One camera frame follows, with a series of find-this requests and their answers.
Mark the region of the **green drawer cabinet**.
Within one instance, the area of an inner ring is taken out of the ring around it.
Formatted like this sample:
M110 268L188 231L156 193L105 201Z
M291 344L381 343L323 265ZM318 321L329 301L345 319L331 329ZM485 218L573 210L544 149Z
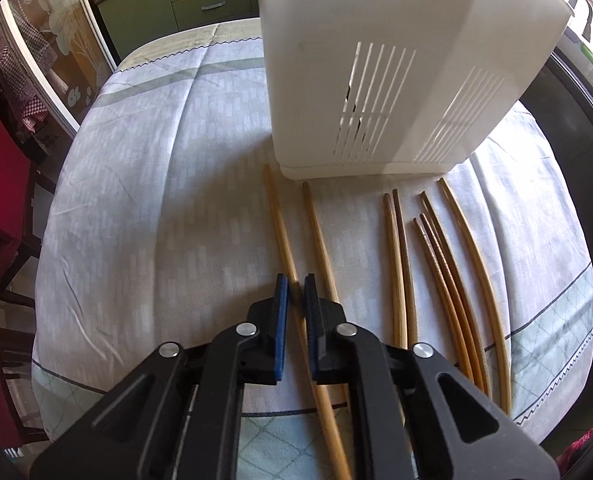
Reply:
M94 0L117 61L162 37L204 25L256 18L258 0Z

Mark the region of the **white slotted utensil holder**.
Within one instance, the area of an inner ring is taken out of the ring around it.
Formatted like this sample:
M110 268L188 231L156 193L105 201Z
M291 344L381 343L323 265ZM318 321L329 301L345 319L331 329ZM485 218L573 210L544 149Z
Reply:
M272 143L292 180L443 174L527 90L566 0L258 0Z

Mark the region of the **dark kitchen counter cabinet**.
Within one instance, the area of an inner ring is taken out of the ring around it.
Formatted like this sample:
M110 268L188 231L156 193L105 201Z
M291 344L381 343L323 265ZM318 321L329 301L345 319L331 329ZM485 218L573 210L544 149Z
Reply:
M553 53L520 102L551 144L583 231L593 244L592 95L563 58Z

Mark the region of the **light wooden chopstick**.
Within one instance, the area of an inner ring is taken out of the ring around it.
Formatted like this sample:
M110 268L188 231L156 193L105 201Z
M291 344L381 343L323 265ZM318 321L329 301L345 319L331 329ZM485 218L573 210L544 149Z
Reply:
M338 302L337 286L323 228L318 219L313 192L307 182L302 184L302 192L313 236L316 260L323 277L324 290L328 294L327 297L319 296L318 279L314 273L306 276L303 285L303 310L307 351L315 399L320 408L321 405L333 405L328 387L340 385L340 379L344 378L339 347L333 342L333 337L338 337L337 326L347 322L347 318Z
M296 332L299 335L306 372L309 372L309 342L307 341L306 322L302 309L301 285L292 254L287 226L286 223L284 223L283 214L280 208L277 188L274 177L272 176L272 168L270 168L269 165L265 165L263 168L263 178L267 192L269 210L272 215L272 225L274 226L280 260L282 263L282 270L284 271L284 274L287 275L289 281ZM335 478L351 480L352 471L350 462L347 458L347 453L345 453L328 387L317 385L316 382L311 382L311 390Z

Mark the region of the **dark wooden chopstick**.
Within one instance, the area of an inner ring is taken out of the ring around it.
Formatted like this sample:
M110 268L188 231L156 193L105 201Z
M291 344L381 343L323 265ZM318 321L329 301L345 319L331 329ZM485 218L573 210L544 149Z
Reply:
M492 386L487 374L487 363L485 363L485 356L482 346L481 335L475 314L473 313L472 304L465 289L465 283L461 276L461 270L457 266L457 262L451 248L449 241L444 233L441 222L434 211L434 208L429 200L428 194L423 191L419 195L423 207L425 207L433 234L438 240L439 247L443 259L446 262L447 274L452 280L453 296L456 298L456 311L461 323L461 331L465 337L465 343L471 358L471 366L473 374L475 374L475 385L477 385L489 398L492 396Z
M449 335L451 335L454 349L456 351L459 370L468 379L474 382L475 375L473 375L468 347L463 332L461 331L461 324L459 324L455 304L453 303L451 293L449 292L449 286L447 286L439 263L439 258L433 247L433 237L429 220L425 214L419 214L413 222L421 245L423 245L423 253L425 254L435 287L437 288L441 299L447 326L449 326Z
M420 214L420 221L425 228L433 255L437 259L440 269L441 281L447 294L447 315L455 333L455 350L461 371L484 393L489 392L487 378L485 377L483 365L480 362L479 354L475 349L475 338L473 338L470 323L467 318L466 309L458 292L456 280L453 277L449 264L447 263L443 249L435 234L431 221L426 214Z

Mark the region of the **dark wooden chopstick outermost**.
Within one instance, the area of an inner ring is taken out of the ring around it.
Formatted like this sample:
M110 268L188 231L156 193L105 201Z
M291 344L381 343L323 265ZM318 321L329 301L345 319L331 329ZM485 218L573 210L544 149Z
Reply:
M475 238L473 237L464 211L461 209L461 205L458 204L458 200L456 200L451 187L444 178L439 179L439 187L441 188L447 203L449 203L449 207L451 207L453 214L455 214L457 224L459 229L461 229L461 234L463 234L470 257L472 259L473 265L475 266L475 272L477 272L477 278L482 289L484 304L487 308L487 316L489 317L493 341L495 344L499 377L499 392L501 393L501 407L507 415L510 415L511 408L513 407L513 404L511 403L513 400L513 390L511 390L510 359L508 356L503 323L497 307L492 281L490 275L487 273L487 268L483 262L480 249L477 243L475 243Z

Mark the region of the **kitchen sink faucet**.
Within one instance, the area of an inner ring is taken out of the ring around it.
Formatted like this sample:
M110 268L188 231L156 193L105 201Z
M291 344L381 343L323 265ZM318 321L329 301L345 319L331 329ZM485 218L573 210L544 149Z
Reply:
M589 0L566 0L572 9L572 18L568 25L577 36L587 44L592 40L593 6Z

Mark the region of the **brown wooden chopstick centre right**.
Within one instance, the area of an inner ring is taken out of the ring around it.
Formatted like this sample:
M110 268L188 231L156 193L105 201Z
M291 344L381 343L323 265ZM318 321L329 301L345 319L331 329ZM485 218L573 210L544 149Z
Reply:
M395 218L397 218L397 231L399 231L400 255L403 270L407 348L411 348L418 341L418 318L416 311L414 280L413 276L411 275L411 258L409 258L409 246L405 231L402 197L397 188L394 188L393 190L393 203L395 209Z

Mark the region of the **brown wooden chopstick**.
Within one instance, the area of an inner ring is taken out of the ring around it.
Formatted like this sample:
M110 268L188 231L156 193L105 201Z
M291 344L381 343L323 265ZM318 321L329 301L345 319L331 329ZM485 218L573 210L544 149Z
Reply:
M403 270L407 348L411 348L418 341L418 318L416 311L414 280L413 276L411 275L411 258L409 258L409 246L405 231L402 197L397 188L394 188L393 190L393 203L395 209L395 218L397 218L397 231L399 231L400 255Z
M406 348L408 346L407 310L401 243L399 227L397 226L397 214L395 213L393 198L390 193L383 195L383 203L385 204L385 222L387 222L392 282L394 344L399 348Z

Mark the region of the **brown wooden chopstick centre left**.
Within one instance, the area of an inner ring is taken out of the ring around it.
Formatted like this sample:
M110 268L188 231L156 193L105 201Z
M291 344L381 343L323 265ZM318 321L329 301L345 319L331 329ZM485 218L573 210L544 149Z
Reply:
M390 193L383 195L383 203L385 204L385 222L387 222L392 282L394 344L399 348L406 348L408 346L407 310L401 243L399 227L397 226L397 214L395 213L393 198Z

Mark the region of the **red wooden chair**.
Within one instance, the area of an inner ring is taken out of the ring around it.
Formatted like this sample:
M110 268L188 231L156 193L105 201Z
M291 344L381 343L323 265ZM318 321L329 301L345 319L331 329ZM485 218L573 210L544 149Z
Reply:
M40 240L33 234L34 185L38 174L14 143L0 120L0 300L29 258L40 254ZM31 359L34 336L0 327L0 447L20 448L46 441L46 432L23 425L4 373L6 364Z

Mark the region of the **grey patterned tablecloth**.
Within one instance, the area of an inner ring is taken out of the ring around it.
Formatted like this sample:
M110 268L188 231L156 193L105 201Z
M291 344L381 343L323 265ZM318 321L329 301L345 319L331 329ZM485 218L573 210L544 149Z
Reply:
M321 272L302 184L272 149L260 25L208 26L133 52L106 82L60 172L35 285L33 390L52 440L163 341L209 342L272 295L283 271L263 167L272 165L300 280ZM455 361L412 218L425 191L468 291L498 402L475 269L434 178L310 181L347 318L393 342L383 195L400 191L418 336ZM519 101L444 177L483 257L511 366L511 418L537 443L593 359L593 268L551 144ZM332 479L290 320L283 380L246 387L237 479Z

